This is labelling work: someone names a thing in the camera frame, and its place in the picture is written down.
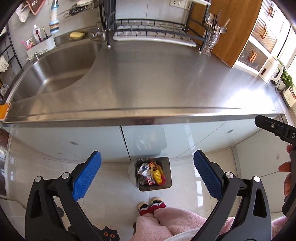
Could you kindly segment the person's right hand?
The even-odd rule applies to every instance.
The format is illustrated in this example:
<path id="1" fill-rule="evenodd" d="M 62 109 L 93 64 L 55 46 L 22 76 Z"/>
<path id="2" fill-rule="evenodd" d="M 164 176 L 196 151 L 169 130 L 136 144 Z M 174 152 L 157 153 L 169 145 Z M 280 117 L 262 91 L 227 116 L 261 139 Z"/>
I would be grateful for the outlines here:
<path id="1" fill-rule="evenodd" d="M 287 172 L 288 175 L 285 178 L 284 184 L 283 184 L 283 193 L 285 196 L 288 196 L 290 193 L 291 189 L 291 177 L 290 177 L 290 172 L 291 172 L 291 161 L 285 162 L 281 164 L 278 167 L 279 172 Z"/>

